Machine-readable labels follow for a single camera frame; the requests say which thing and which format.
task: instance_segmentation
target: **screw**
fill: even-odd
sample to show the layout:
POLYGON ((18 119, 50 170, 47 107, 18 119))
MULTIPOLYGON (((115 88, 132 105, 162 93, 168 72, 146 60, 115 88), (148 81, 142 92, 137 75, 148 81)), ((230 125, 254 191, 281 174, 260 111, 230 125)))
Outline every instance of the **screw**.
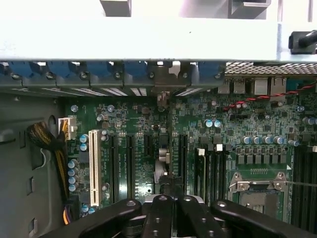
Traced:
POLYGON ((120 75, 119 72, 117 72, 117 73, 114 74, 114 76, 115 76, 115 78, 120 78, 121 75, 120 75))
POLYGON ((217 203, 217 205, 218 205, 219 207, 225 207, 227 204, 226 204, 225 202, 219 201, 219 202, 217 203))
POLYGON ((136 204, 135 204, 135 202, 134 201, 128 201, 128 203, 127 203, 127 206, 128 207, 133 207, 133 206, 135 206, 136 204))
POLYGON ((12 74, 11 74, 11 77, 12 77, 12 79, 14 79, 14 80, 18 80, 18 79, 21 78, 21 76, 20 76, 19 74, 16 74, 16 73, 12 73, 12 74))
POLYGON ((220 78, 221 77, 221 74, 220 73, 218 73, 218 74, 216 74, 215 76, 214 76, 214 78, 220 78))
POLYGON ((80 74, 79 74, 79 77, 81 78, 81 79, 87 79, 88 78, 88 72, 81 72, 80 74))
POLYGON ((161 197, 159 197, 159 200, 161 200, 161 201, 166 201, 166 200, 167 200, 167 197, 161 196, 161 197))
POLYGON ((154 78, 154 73, 151 72, 151 73, 149 74, 149 77, 150 77, 150 78, 154 78))
POLYGON ((70 107, 70 110, 73 112, 73 113, 76 113, 78 112, 78 106, 77 105, 73 105, 70 107))
POLYGON ((189 202, 190 200, 192 200, 192 198, 189 197, 189 196, 186 196, 186 197, 184 197, 184 200, 185 200, 186 202, 189 202))

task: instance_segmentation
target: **cable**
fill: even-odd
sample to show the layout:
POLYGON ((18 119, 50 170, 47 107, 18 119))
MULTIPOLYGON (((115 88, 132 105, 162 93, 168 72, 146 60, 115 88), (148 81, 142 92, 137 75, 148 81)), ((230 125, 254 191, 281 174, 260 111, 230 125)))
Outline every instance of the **cable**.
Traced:
POLYGON ((225 107, 224 110, 225 111, 228 111, 230 108, 233 108, 235 107, 237 104, 243 104, 245 102, 253 102, 253 101, 256 101, 256 100, 259 100, 259 99, 269 99, 269 98, 274 98, 274 97, 281 97, 281 96, 285 96, 285 95, 293 95, 293 94, 297 94, 301 91, 304 91, 306 89, 309 89, 309 88, 312 88, 315 86, 315 84, 317 84, 317 81, 307 85, 307 86, 304 86, 300 89, 297 89, 295 91, 288 91, 286 93, 276 93, 276 94, 273 94, 273 95, 265 95, 265 96, 258 96, 258 97, 255 97, 255 98, 246 98, 245 100, 243 101, 237 101, 235 102, 234 104, 230 104, 228 107, 225 107))
POLYGON ((65 131, 67 126, 65 123, 61 123, 62 130, 58 137, 54 137, 45 122, 35 123, 27 128, 27 134, 36 146, 46 149, 54 154, 54 163, 58 171, 58 180, 61 187, 61 196, 63 202, 69 197, 69 191, 67 187, 67 156, 65 152, 65 131))

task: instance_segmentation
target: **electrolytic capacitor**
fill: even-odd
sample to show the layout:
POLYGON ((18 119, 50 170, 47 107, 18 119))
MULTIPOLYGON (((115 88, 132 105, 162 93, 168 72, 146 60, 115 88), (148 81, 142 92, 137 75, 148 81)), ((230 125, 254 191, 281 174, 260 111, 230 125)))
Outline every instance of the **electrolytic capacitor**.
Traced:
POLYGON ((78 166, 78 161, 75 159, 72 159, 71 161, 68 162, 67 165, 70 169, 73 169, 78 166))
POLYGON ((71 185, 68 186, 68 190, 71 191, 71 192, 76 191, 77 188, 78 188, 78 183, 71 184, 71 185))
POLYGON ((108 131, 107 130, 102 130, 101 131, 101 135, 107 135, 108 134, 108 131))
POLYGON ((212 120, 206 119, 206 120, 204 121, 204 124, 205 124, 206 127, 212 127, 212 120))
POLYGON ((79 141, 80 143, 87 143, 88 142, 88 135, 87 134, 83 134, 80 136, 79 141))
POLYGON ((77 180, 78 180, 78 176, 75 175, 74 177, 69 177, 68 178, 68 183, 69 184, 75 184, 77 180))
POLYGON ((93 207, 89 208, 88 214, 93 214, 95 212, 95 209, 93 207))
POLYGON ((248 137, 248 136, 242 136, 242 137, 241 137, 241 142, 242 142, 243 144, 248 145, 248 144, 250 144, 251 139, 250 139, 250 137, 248 137))
POLYGON ((97 121, 103 121, 105 119, 104 115, 99 114, 96 118, 97 121))
POLYGON ((83 206, 81 207, 81 211, 82 211, 83 213, 88 212, 88 210, 89 210, 89 207, 88 207, 87 205, 83 205, 83 206))
POLYGON ((85 144, 85 143, 80 144, 79 149, 81 151, 86 151, 88 149, 87 144, 85 144))
POLYGON ((252 142, 252 144, 258 145, 260 143, 260 138, 257 136, 253 136, 251 138, 251 142, 252 142))
POLYGON ((212 120, 213 126, 214 127, 220 127, 221 126, 221 122, 217 119, 213 119, 212 120))
POLYGON ((264 144, 270 144, 270 143, 272 143, 272 142, 271 142, 271 137, 269 137, 269 136, 263 136, 263 137, 262 137, 262 143, 264 143, 264 144))
POLYGON ((274 137, 273 141, 274 141, 275 144, 278 144, 278 145, 283 144, 283 138, 280 137, 280 136, 274 137))
POLYGON ((75 167, 67 172, 68 176, 73 177, 78 174, 78 169, 75 167))
POLYGON ((314 125, 316 118, 303 118, 303 123, 306 125, 314 125))
POLYGON ((296 140, 289 140, 288 144, 295 147, 299 146, 299 142, 296 140))

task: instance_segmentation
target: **ram slot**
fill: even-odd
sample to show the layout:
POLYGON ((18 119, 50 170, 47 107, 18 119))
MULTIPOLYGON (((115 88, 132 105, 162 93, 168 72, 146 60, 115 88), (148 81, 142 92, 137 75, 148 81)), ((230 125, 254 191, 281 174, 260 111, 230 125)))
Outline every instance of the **ram slot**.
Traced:
POLYGON ((126 136, 127 145, 127 190, 128 198, 135 198, 135 138, 134 135, 126 136))
POLYGON ((226 193, 226 160, 227 155, 222 152, 220 155, 217 155, 219 162, 219 196, 217 199, 224 199, 226 193))
POLYGON ((144 135, 144 156, 153 156, 153 137, 148 133, 144 135))
POLYGON ((100 131, 90 130, 89 133, 89 174, 90 174, 90 204, 100 206, 102 199, 101 149, 100 131))
POLYGON ((179 135, 178 137, 178 175, 182 178, 184 185, 184 194, 187 188, 187 135, 179 135))
POLYGON ((109 166, 110 166, 110 203, 119 201, 119 155, 118 137, 109 136, 109 166))
POLYGON ((211 152, 211 177, 210 177, 210 202, 217 200, 217 184, 218 184, 218 159, 217 154, 211 152))

